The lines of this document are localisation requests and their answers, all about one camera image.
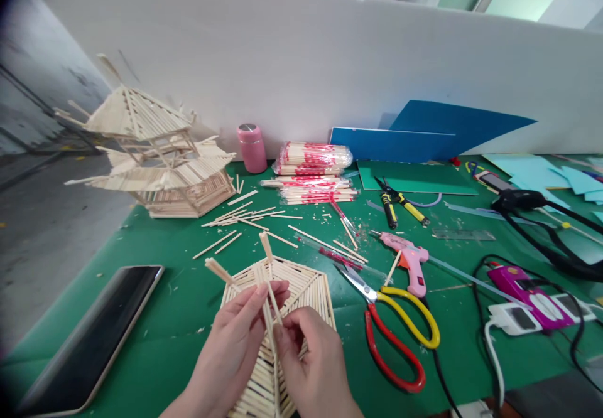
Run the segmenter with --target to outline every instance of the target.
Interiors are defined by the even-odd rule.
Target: fingernail
[[[258,296],[263,296],[264,294],[266,294],[268,292],[268,285],[266,283],[262,283],[261,285],[258,286],[258,288],[256,289],[256,294]]]

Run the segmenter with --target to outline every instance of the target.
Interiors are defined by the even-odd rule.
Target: finger
[[[230,313],[238,314],[238,312],[245,306],[245,304],[249,301],[249,298],[256,291],[257,286],[251,286],[247,289],[243,289],[234,299],[226,302],[222,307],[223,310],[226,310]]]
[[[262,283],[251,294],[247,303],[241,308],[237,317],[234,318],[236,326],[249,329],[253,321],[258,317],[258,313],[262,309],[266,297],[268,297],[268,284]]]
[[[289,328],[289,329],[286,329],[286,330],[289,333],[289,338],[291,338],[291,341],[295,345],[295,351],[299,355],[300,352],[301,352],[301,350],[302,350],[302,344],[303,344],[303,333],[302,333],[302,331],[300,330],[299,327]]]
[[[291,291],[285,291],[285,292],[281,292],[280,294],[278,294],[278,296],[276,297],[276,304],[278,305],[279,309],[281,309],[283,307],[283,305],[285,304],[285,301],[291,297]]]
[[[305,373],[302,364],[298,359],[299,351],[296,351],[295,345],[286,329],[281,325],[276,324],[273,330],[278,358],[283,367],[283,373],[285,374],[287,384],[300,385],[303,382]]]
[[[272,288],[274,295],[277,295],[278,293],[285,292],[289,289],[289,280],[272,280],[270,282],[270,287]]]
[[[309,349],[312,349],[313,345],[320,341],[320,335],[325,325],[325,321],[322,320],[316,310],[307,306],[293,310],[283,319],[285,328],[299,327],[308,340]]]
[[[249,379],[253,368],[256,366],[256,360],[258,358],[259,347],[264,339],[264,322],[260,319],[256,320],[249,330],[249,341],[247,342],[247,348],[245,349],[245,355],[243,361],[239,367],[239,373],[241,378]]]

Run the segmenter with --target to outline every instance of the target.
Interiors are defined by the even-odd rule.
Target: glue gun
[[[410,282],[408,285],[408,292],[419,299],[425,297],[427,287],[425,286],[421,263],[426,262],[429,259],[429,252],[423,247],[417,248],[409,240],[402,239],[391,233],[379,233],[375,230],[371,230],[371,234],[379,236],[379,239],[388,247],[391,247],[397,252],[402,252],[398,265],[408,269]]]

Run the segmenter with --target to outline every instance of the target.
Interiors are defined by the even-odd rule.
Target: hand
[[[362,417],[345,372],[341,338],[310,307],[298,308],[274,326],[287,391],[302,417]],[[308,353],[299,360],[304,337]]]
[[[291,296],[288,281],[271,281],[278,307]],[[223,418],[237,402],[256,364],[266,325],[261,312],[268,285],[239,293],[215,315],[184,392],[162,417]]]

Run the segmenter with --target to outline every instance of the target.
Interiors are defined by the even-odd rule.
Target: smartphone
[[[17,413],[60,417],[88,407],[164,270],[160,265],[120,268],[25,394]]]
[[[478,173],[475,176],[475,179],[494,189],[496,193],[500,193],[507,189],[517,189],[517,187],[513,186],[511,183],[507,183],[505,180],[488,170]]]

